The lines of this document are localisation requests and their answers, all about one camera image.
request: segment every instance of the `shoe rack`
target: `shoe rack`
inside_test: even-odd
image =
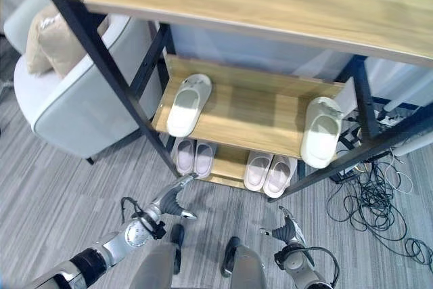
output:
[[[220,145],[209,181],[243,187],[248,150],[299,158],[306,105],[313,97],[333,97],[342,87],[268,72],[187,60],[175,54],[169,24],[201,26],[353,53],[338,77],[353,77],[363,144],[291,184],[280,197],[330,177],[433,124],[433,104],[420,108],[392,128],[379,132],[365,71],[367,56],[433,67],[432,0],[53,0],[107,83],[174,175],[177,171],[157,131],[166,119],[179,83],[193,73],[207,74],[212,95],[191,134]],[[160,23],[132,84],[128,84],[96,26],[105,14],[124,14]],[[152,124],[138,99],[158,65],[164,97]],[[170,71],[167,75],[166,65]]]

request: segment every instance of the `wooden shelf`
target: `wooden shelf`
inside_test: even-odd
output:
[[[216,152],[212,174],[205,181],[245,190],[244,173],[249,151],[218,146]]]
[[[320,95],[334,97],[343,85],[173,55],[167,56],[166,63],[170,81],[152,122],[156,130],[167,132],[168,114],[179,85],[200,72],[212,80],[212,93],[190,137],[295,158],[300,158],[308,103]],[[243,174],[236,164],[232,164],[233,174],[226,176]]]
[[[433,67],[432,0],[85,0],[89,10]]]

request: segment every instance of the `beige cushion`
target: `beige cushion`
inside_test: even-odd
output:
[[[103,35],[107,28],[106,18],[97,29],[99,35]],[[59,12],[41,21],[38,41],[48,61],[62,78],[86,55],[86,51]]]
[[[47,56],[43,53],[42,47],[38,42],[40,22],[46,17],[52,17],[58,13],[54,6],[48,6],[42,9],[33,18],[30,29],[28,30],[26,46],[27,70],[31,74],[43,74],[51,69]]]

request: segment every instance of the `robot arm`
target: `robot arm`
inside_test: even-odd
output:
[[[272,236],[286,243],[286,247],[275,254],[275,262],[278,267],[289,273],[293,278],[297,289],[332,289],[338,280],[340,267],[333,254],[322,247],[306,247],[305,239],[302,231],[295,222],[292,214],[284,207],[280,206],[280,210],[284,213],[286,224],[283,227],[268,230],[261,228],[260,232],[267,236]],[[309,254],[310,250],[322,250],[328,253],[334,260],[336,271],[334,280],[328,284],[324,277],[315,271],[313,258]]]
[[[186,175],[168,185],[152,203],[139,209],[117,231],[104,236],[69,261],[60,263],[24,289],[86,289],[129,253],[143,246],[150,237],[162,238],[165,230],[160,218],[164,213],[197,219],[177,203],[177,194],[194,177],[194,174]]]

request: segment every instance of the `slipper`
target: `slipper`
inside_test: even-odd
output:
[[[343,116],[338,104],[328,97],[318,97],[310,102],[300,148],[300,155],[308,165],[322,169],[330,164],[336,152]]]
[[[204,179],[210,175],[216,150],[216,143],[197,140],[194,172],[198,174],[199,179]]]
[[[192,74],[181,83],[167,119],[170,135],[186,137],[194,130],[211,91],[212,81],[205,74]]]
[[[271,166],[272,154],[250,152],[244,174],[245,187],[251,191],[260,191]]]
[[[263,192],[271,198],[279,198],[295,173],[298,161],[294,158],[275,155],[272,159],[271,168],[263,184]]]
[[[194,154],[196,152],[196,141],[189,138],[177,138],[175,145],[174,160],[176,169],[181,175],[190,174],[194,168]]]

